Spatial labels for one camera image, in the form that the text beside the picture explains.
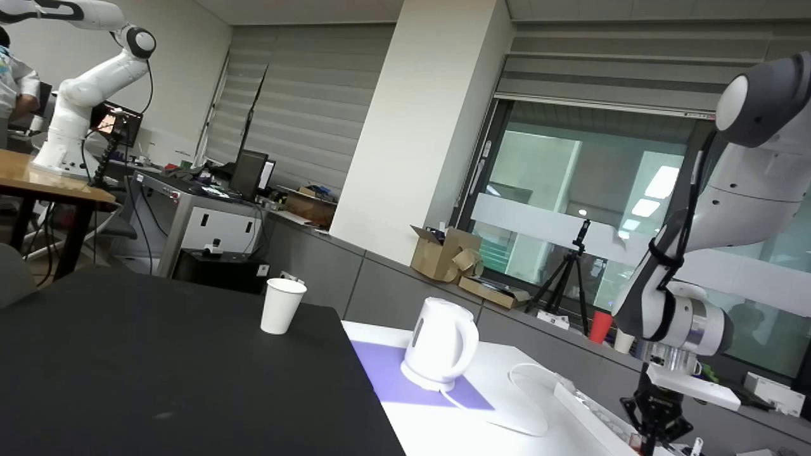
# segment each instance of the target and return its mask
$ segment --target black table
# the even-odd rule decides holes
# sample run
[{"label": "black table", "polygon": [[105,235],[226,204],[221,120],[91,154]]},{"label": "black table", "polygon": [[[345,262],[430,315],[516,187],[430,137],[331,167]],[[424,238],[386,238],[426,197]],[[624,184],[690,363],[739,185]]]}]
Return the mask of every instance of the black table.
[{"label": "black table", "polygon": [[84,268],[0,315],[0,453],[402,453],[331,310]]}]

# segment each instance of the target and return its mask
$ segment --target wooden table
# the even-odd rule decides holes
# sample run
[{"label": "wooden table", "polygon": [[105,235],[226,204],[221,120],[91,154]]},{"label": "wooden table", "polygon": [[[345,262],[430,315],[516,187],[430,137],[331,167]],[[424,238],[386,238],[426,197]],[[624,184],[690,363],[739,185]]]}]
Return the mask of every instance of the wooden table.
[{"label": "wooden table", "polygon": [[91,223],[91,214],[97,208],[117,208],[117,200],[102,187],[91,187],[84,180],[41,170],[30,166],[30,161],[32,161],[30,154],[0,149],[0,196],[22,197],[22,205],[9,235],[9,247],[18,252],[22,249],[25,229],[32,216],[36,200],[77,205],[77,219],[56,267],[56,279],[61,279],[70,273],[79,262],[80,243]]}]

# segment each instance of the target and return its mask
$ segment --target red object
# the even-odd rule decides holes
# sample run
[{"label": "red object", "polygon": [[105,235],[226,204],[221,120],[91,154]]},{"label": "red object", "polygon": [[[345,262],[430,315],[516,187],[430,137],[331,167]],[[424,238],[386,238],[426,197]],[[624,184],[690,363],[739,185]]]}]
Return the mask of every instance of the red object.
[{"label": "red object", "polygon": [[589,330],[589,341],[595,343],[595,346],[603,346],[605,338],[609,338],[611,325],[614,325],[614,318],[611,318],[611,315],[605,315],[605,313],[594,313],[591,330]]}]

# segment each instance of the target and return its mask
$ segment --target electric kettle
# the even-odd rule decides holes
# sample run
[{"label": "electric kettle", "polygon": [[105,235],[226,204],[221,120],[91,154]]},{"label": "electric kettle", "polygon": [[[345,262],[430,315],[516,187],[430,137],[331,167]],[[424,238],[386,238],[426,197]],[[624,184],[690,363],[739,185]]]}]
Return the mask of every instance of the electric kettle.
[{"label": "electric kettle", "polygon": [[400,374],[424,391],[452,391],[473,363],[478,330],[473,315],[429,298],[406,348]]}]

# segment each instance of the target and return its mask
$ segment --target paper cup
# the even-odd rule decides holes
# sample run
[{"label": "paper cup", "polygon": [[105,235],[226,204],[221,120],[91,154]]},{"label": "paper cup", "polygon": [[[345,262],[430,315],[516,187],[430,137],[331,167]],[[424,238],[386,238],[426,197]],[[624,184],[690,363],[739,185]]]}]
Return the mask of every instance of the paper cup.
[{"label": "paper cup", "polygon": [[307,295],[307,287],[302,281],[268,279],[258,327],[268,336],[284,336],[303,295]]},{"label": "paper cup", "polygon": [[616,351],[616,352],[630,352],[630,346],[634,346],[634,338],[625,336],[625,333],[622,333],[622,330],[616,330],[614,351]]}]

